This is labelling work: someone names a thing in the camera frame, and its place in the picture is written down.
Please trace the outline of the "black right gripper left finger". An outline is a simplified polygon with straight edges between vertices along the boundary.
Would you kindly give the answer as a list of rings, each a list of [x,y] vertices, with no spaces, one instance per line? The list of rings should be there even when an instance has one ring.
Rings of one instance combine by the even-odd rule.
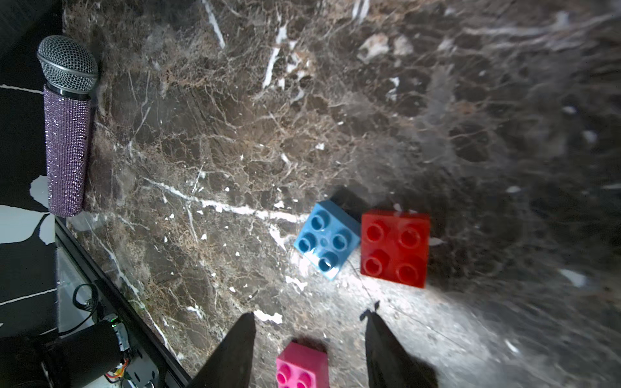
[[[255,337],[254,314],[242,314],[187,388],[249,387]]]

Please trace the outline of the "blue lego brick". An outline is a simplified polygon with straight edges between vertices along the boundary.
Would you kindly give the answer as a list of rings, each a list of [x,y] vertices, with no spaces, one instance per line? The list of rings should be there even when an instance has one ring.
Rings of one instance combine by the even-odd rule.
[[[317,203],[294,247],[332,281],[360,246],[361,224],[330,200]]]

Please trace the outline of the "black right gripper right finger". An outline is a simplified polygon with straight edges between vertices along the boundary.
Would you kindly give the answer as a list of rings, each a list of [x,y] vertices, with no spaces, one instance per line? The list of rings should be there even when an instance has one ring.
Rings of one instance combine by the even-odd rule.
[[[410,355],[376,310],[365,310],[364,319],[369,387],[438,387],[433,366]]]

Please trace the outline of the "pink lego brick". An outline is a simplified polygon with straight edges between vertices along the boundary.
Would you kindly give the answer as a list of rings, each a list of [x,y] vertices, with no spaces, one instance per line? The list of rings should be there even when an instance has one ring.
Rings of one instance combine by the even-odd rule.
[[[279,388],[328,388],[328,354],[291,342],[276,358]]]

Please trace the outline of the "red lego brick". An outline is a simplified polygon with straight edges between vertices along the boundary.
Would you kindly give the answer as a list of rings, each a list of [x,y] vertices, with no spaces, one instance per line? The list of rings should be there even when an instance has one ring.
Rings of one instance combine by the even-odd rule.
[[[423,289],[430,252],[428,214],[370,210],[362,215],[364,276]]]

